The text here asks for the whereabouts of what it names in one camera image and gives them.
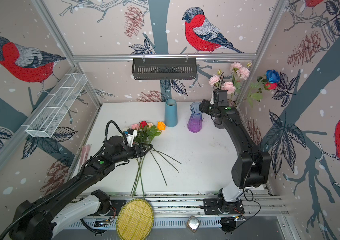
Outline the orange artificial rose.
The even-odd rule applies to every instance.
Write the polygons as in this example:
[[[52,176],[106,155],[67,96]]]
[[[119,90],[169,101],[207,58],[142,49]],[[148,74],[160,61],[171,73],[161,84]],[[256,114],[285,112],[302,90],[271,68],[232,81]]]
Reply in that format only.
[[[157,125],[149,127],[149,140],[152,141],[155,137],[159,137],[166,130],[164,122],[158,122]]]

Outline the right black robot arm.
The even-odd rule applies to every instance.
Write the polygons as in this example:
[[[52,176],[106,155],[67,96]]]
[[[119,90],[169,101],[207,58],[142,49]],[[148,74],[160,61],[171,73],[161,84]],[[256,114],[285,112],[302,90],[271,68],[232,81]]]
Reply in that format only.
[[[215,199],[204,199],[206,215],[244,214],[241,196],[251,187],[268,181],[271,156],[254,143],[236,108],[229,106],[227,91],[216,89],[210,101],[204,100],[199,110],[212,117],[214,125],[226,129],[237,151],[237,160],[231,169],[231,182],[220,189]]]

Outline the blue artificial rose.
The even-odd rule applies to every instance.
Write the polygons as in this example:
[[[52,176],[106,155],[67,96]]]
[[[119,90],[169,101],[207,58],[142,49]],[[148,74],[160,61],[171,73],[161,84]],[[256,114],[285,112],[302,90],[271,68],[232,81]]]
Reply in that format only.
[[[280,81],[280,75],[276,70],[268,70],[266,72],[266,79],[271,84],[277,84]]]

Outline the yellow woven bamboo tray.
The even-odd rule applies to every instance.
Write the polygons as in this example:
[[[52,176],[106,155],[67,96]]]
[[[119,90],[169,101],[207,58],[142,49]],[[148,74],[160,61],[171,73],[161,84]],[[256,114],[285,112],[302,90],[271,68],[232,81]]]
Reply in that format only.
[[[154,210],[144,199],[125,204],[117,218],[117,234],[121,240],[145,240],[154,225]]]

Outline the pink artificial rose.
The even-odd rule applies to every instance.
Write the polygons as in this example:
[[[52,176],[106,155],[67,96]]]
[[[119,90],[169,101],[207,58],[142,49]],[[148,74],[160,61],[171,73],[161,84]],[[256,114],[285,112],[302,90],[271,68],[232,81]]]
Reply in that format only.
[[[140,129],[140,125],[139,124],[133,124],[131,127],[133,130],[139,130]]]

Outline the pink grey glass vase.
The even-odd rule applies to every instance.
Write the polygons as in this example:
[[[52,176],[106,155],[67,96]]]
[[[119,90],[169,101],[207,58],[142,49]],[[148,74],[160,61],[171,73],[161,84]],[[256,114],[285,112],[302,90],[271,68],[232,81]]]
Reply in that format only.
[[[224,129],[224,125],[223,125],[223,117],[221,118],[212,118],[213,119],[213,123],[214,123],[214,126],[218,129]]]

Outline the teal ceramic vase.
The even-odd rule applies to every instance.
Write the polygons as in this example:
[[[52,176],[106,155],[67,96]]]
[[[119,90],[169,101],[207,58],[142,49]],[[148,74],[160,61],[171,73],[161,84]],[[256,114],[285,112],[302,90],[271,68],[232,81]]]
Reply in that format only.
[[[172,128],[175,127],[177,123],[177,103],[174,99],[168,99],[165,105],[165,125]]]

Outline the pink carnation bunch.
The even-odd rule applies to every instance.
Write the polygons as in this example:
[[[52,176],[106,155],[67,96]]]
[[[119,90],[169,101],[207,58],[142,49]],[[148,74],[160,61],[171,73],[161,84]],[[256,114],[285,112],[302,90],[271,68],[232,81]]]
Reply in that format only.
[[[225,90],[228,94],[228,101],[231,105],[235,102],[235,96],[240,93],[239,82],[232,78],[231,80],[225,81],[225,73],[222,70],[218,70],[215,75],[213,75],[208,83],[214,90]]]
[[[247,80],[250,77],[250,67],[252,62],[248,62],[242,65],[240,62],[233,62],[230,65],[230,70],[232,72],[232,82],[238,93],[241,89],[242,80]]]

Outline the black hanging basket shelf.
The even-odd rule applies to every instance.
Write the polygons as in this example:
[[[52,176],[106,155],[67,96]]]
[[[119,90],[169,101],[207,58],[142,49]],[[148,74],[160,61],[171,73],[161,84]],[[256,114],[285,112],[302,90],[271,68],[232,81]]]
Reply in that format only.
[[[134,59],[135,80],[192,80],[197,76],[196,58]]]

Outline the blue purple glass vase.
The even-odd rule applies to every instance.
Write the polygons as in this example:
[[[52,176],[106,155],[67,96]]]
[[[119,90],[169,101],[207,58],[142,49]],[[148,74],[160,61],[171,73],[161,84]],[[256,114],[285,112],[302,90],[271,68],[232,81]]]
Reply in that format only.
[[[202,129],[202,111],[199,109],[200,102],[194,102],[190,105],[191,115],[187,128],[192,133],[198,133]]]

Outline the red artificial rose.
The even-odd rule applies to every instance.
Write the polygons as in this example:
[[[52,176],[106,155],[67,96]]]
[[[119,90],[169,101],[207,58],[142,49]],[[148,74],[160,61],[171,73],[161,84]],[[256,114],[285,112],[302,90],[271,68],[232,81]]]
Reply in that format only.
[[[277,83],[264,81],[251,83],[245,97],[236,101],[235,105],[238,107],[241,103],[246,102],[250,107],[253,107],[254,102],[260,102],[263,99],[263,92],[274,90],[277,86]]]

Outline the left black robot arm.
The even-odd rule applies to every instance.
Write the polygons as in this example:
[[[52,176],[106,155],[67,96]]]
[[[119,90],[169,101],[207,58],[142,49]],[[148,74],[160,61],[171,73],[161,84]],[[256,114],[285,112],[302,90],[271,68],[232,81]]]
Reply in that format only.
[[[129,144],[124,132],[105,137],[101,148],[72,179],[41,199],[20,204],[13,222],[1,233],[0,240],[6,236],[13,240],[51,240],[73,222],[96,213],[100,207],[107,211],[109,196],[102,191],[95,191],[76,210],[67,205],[116,167],[128,164],[131,159],[144,157],[152,149],[151,144]]]

